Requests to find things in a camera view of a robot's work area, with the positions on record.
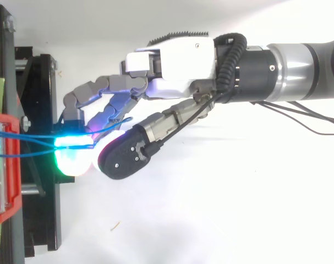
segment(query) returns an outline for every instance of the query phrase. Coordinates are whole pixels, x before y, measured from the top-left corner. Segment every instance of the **red plastic frame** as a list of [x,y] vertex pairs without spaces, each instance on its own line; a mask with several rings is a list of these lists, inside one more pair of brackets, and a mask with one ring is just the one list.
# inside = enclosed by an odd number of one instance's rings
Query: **red plastic frame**
[[[19,120],[11,115],[0,114],[0,123],[6,125],[6,132],[19,133]],[[6,139],[6,154],[20,154],[20,142],[16,139]],[[7,198],[9,206],[0,214],[0,223],[13,216],[22,206],[20,158],[6,159]]]

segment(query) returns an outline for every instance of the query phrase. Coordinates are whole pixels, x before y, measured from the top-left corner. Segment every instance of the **robotic hand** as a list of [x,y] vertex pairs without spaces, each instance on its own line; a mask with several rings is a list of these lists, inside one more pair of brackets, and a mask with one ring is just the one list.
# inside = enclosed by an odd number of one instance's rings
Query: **robotic hand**
[[[129,53],[120,75],[101,76],[68,93],[64,129],[84,130],[81,107],[102,94],[114,95],[88,122],[91,131],[120,122],[141,98],[188,98],[152,114],[103,149],[99,168],[123,179],[147,165],[186,125],[205,118],[215,103],[334,98],[334,41],[247,47],[241,34],[214,40],[207,33],[169,34]],[[107,133],[92,137],[97,142]]]

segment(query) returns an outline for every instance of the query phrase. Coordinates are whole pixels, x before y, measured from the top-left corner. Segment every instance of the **black cable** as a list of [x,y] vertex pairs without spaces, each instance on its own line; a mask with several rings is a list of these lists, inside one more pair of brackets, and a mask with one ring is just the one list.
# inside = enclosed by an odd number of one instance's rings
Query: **black cable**
[[60,116],[59,119],[58,119],[58,124],[61,124],[62,121],[63,121],[63,112],[62,112],[61,116]]
[[321,136],[334,136],[334,134],[325,134],[325,133],[317,132],[317,131],[315,131],[315,130],[309,128],[309,127],[306,126],[305,124],[301,123],[299,120],[293,118],[292,116],[290,116],[290,115],[288,115],[288,114],[285,114],[285,113],[283,113],[282,111],[279,111],[279,110],[277,110],[277,109],[274,109],[274,108],[272,108],[272,107],[270,107],[270,106],[267,106],[267,105],[265,105],[265,104],[258,104],[258,105],[263,106],[263,107],[265,107],[265,108],[267,108],[267,109],[270,109],[270,110],[272,110],[272,111],[275,111],[275,112],[277,112],[277,113],[279,113],[279,114],[282,114],[282,115],[284,115],[284,116],[290,118],[291,120],[294,120],[295,122],[297,122],[298,124],[302,125],[304,128],[310,130],[311,132],[313,132],[313,133],[315,133],[315,134],[318,134],[318,135],[321,135]]
[[166,137],[158,141],[159,147],[163,146],[165,142],[167,142],[170,138],[175,136],[176,133],[178,133],[180,130],[185,128],[192,120],[194,120],[196,117],[199,116],[200,113],[202,113],[203,110],[205,110],[210,104],[215,102],[217,99],[219,99],[221,96],[225,95],[224,93],[220,93],[219,95],[216,95],[209,99],[206,103],[204,103],[199,110],[197,110],[188,120],[186,120],[183,124],[181,124],[176,130],[173,132],[169,133]]
[[238,33],[230,33],[219,36],[215,38],[213,41],[215,46],[219,45],[228,45],[229,39],[233,39],[232,47],[227,53],[216,78],[216,89],[219,92],[218,95],[215,95],[211,99],[209,99],[205,104],[203,104],[199,110],[197,110],[188,120],[186,120],[183,124],[181,124],[176,130],[168,134],[165,138],[158,141],[158,146],[161,147],[165,142],[167,142],[170,138],[175,136],[179,131],[185,128],[188,124],[191,123],[195,118],[198,117],[203,110],[205,110],[210,104],[217,101],[224,95],[229,95],[226,102],[229,102],[233,96],[234,85],[231,87],[232,78],[235,72],[235,68],[239,63],[239,60],[246,50],[247,41],[246,38],[242,34]]
[[313,118],[325,120],[325,119],[322,119],[322,118],[320,118],[320,117],[318,117],[316,115],[313,115],[313,114],[310,114],[310,113],[307,113],[307,112],[299,111],[299,110],[296,110],[296,109],[293,109],[293,108],[289,108],[289,107],[285,107],[285,106],[280,106],[278,104],[270,103],[270,102],[266,102],[266,101],[253,102],[252,104],[259,104],[259,105],[264,104],[264,105],[268,105],[268,106],[271,106],[271,107],[279,108],[281,110],[293,112],[293,113],[296,113],[296,114],[302,114],[304,116],[308,116],[308,117],[313,117]]
[[326,121],[334,124],[334,120],[333,119],[331,119],[329,117],[326,117],[326,116],[324,116],[322,114],[318,114],[318,113],[312,111],[311,109],[308,109],[307,107],[304,107],[302,104],[300,104],[298,102],[288,102],[288,103],[290,103],[293,106],[296,106],[296,107],[300,108],[301,110],[304,110],[307,113],[313,114],[314,116],[317,116],[317,117],[319,117],[319,118],[321,118],[323,120],[326,120]]

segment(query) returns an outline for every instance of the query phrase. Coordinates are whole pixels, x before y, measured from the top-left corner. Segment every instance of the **blue light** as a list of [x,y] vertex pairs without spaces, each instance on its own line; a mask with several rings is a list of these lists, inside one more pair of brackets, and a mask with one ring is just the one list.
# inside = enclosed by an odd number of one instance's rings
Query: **blue light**
[[[56,147],[92,145],[94,140],[90,136],[64,136],[54,141]],[[91,166],[93,149],[84,150],[56,150],[56,164],[59,170],[67,176],[80,176]]]

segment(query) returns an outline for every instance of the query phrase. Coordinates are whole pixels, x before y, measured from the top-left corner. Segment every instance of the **black robot arm segment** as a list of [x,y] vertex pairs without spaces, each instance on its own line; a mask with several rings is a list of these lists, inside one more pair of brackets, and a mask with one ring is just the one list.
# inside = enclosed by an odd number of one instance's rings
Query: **black robot arm segment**
[[[217,60],[227,48],[216,47]],[[231,102],[334,98],[334,41],[248,47],[233,79],[237,93]]]

